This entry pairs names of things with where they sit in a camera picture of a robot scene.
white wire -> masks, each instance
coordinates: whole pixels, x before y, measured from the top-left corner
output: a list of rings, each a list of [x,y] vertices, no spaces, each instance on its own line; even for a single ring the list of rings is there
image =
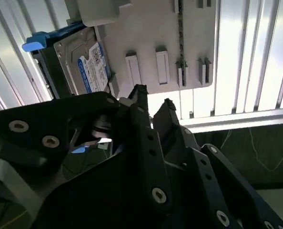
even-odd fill
[[[231,136],[231,133],[232,133],[232,130],[229,130],[227,135],[226,135],[226,138],[225,138],[224,142],[222,143],[222,146],[220,147],[220,149],[222,149],[222,147],[224,146],[224,144],[227,141],[227,139]]]
[[[254,139],[253,139],[252,131],[251,131],[250,128],[248,128],[248,130],[249,130],[249,132],[250,132],[250,136],[251,136],[251,139],[252,139],[252,146],[253,146],[253,150],[254,150],[254,152],[255,152],[255,154],[256,154],[256,160],[257,160],[257,161],[259,162],[259,164],[262,165],[267,171],[269,171],[269,172],[275,171],[275,170],[279,167],[279,165],[283,162],[283,157],[282,157],[281,160],[278,162],[278,164],[275,166],[275,168],[269,169],[262,161],[259,160],[259,158],[258,158],[258,152],[257,152],[257,150],[256,150],[256,148],[255,148],[255,145],[254,145]]]

hard drive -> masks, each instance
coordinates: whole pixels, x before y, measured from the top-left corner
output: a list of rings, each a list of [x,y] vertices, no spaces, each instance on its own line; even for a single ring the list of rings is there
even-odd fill
[[[55,98],[109,92],[111,72],[103,44],[93,28],[34,34],[24,46],[31,51]]]
[[[54,43],[54,49],[73,94],[105,90],[110,70],[93,28],[85,28]]]

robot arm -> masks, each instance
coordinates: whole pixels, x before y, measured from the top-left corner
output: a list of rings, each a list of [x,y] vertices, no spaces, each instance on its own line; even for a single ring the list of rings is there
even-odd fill
[[[113,155],[62,179],[65,156],[104,136]],[[0,183],[35,229],[283,229],[222,152],[179,125],[171,100],[151,128],[143,85],[120,102],[98,92],[0,111]]]

bolt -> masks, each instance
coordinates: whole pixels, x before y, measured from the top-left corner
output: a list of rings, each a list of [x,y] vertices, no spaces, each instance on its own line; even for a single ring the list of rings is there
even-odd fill
[[[271,225],[269,221],[265,221],[264,224],[266,225],[268,229],[274,229],[274,227]]]
[[[42,139],[42,144],[48,148],[56,148],[60,141],[55,136],[47,135]]]
[[[114,100],[112,100],[111,98],[107,98],[107,101],[111,104],[115,103]]]
[[[14,120],[10,122],[8,127],[11,131],[16,132],[16,133],[24,133],[28,131],[29,129],[28,124],[21,120]]]
[[[213,151],[215,154],[218,152],[214,147],[210,147],[210,150]]]
[[[228,219],[227,215],[226,215],[224,212],[218,210],[217,213],[216,213],[216,215],[217,215],[218,220],[219,220],[225,227],[228,227],[228,226],[229,226],[229,224],[230,224],[229,219]]]
[[[158,187],[155,187],[154,189],[152,189],[152,196],[154,200],[159,204],[163,204],[167,200],[167,197],[164,191]]]

corrugated metal wall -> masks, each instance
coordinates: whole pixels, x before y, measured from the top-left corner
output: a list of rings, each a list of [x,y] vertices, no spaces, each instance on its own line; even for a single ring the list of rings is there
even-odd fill
[[[165,96],[181,108],[181,119],[283,108],[283,0],[217,6],[213,84]],[[160,107],[156,97],[150,95],[151,114]]]
[[[218,0],[217,6],[213,84],[152,94],[151,115],[166,97],[181,119],[283,108],[283,0]],[[21,46],[32,32],[61,28],[68,18],[64,0],[0,0],[0,109],[51,99]]]
[[[0,110],[51,99],[21,47],[31,33],[64,27],[68,18],[64,0],[0,0]]]

